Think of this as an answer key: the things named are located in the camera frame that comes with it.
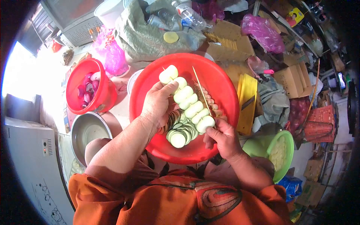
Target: stainless steel bowl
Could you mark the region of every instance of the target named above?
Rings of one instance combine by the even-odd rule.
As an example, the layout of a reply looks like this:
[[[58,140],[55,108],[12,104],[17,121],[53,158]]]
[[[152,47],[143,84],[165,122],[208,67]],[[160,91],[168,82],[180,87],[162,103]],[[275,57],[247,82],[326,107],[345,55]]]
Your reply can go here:
[[[85,167],[85,147],[96,138],[113,138],[101,116],[93,112],[77,116],[70,132],[71,148],[77,160]]]

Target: orange patterned shirt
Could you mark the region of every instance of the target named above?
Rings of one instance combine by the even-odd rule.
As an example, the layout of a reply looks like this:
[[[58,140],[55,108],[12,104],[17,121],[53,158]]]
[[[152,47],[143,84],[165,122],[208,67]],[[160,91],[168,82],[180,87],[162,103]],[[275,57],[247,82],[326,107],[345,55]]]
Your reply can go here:
[[[69,181],[78,224],[290,224],[285,189],[272,185],[256,195],[176,171],[137,189],[121,191],[87,174]]]

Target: woman's left hand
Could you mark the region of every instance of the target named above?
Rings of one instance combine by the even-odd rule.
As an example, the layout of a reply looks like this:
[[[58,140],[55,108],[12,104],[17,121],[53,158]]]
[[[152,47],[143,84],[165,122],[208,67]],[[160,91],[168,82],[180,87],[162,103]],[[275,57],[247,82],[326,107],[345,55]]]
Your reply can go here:
[[[178,86],[178,82],[165,86],[161,82],[157,82],[146,94],[141,112],[143,118],[152,121],[157,128],[165,126],[169,112],[174,110],[174,105],[169,106],[168,98]]]

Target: yellow box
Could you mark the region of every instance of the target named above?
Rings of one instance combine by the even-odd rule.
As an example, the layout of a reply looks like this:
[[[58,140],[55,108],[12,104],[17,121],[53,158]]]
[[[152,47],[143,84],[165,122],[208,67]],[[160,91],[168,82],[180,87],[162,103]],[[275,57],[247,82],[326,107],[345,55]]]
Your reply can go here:
[[[293,17],[293,15],[295,16],[295,18],[293,18],[296,21],[295,25],[297,25],[304,18],[304,14],[298,8],[293,8],[289,12],[289,15],[290,15],[290,17]]]

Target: red plastic basin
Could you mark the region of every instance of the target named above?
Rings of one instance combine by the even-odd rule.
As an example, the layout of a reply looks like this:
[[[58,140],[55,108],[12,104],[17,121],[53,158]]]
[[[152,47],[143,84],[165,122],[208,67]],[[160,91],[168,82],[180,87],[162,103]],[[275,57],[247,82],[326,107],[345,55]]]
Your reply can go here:
[[[77,87],[82,84],[87,73],[100,71],[98,90],[86,108],[81,108],[83,99],[77,97]],[[82,60],[70,74],[66,85],[66,103],[76,115],[86,112],[106,112],[115,104],[117,93],[114,83],[106,76],[102,63],[94,58]]]
[[[163,67],[167,68],[170,65],[176,66],[179,76],[184,77],[188,85],[192,87],[194,80],[196,81],[192,68],[194,66],[201,85],[206,88],[215,100],[215,104],[218,104],[219,109],[228,117],[228,122],[233,126],[238,124],[239,100],[230,78],[214,62],[189,53],[161,57],[141,72],[131,91],[130,121],[133,121],[141,114],[146,93],[159,81],[159,74],[163,71]],[[199,135],[188,145],[178,149],[166,140],[166,134],[156,134],[146,147],[146,150],[166,162],[185,165],[194,164],[205,161],[219,152],[216,144],[211,150],[205,149],[203,138],[204,135]]]

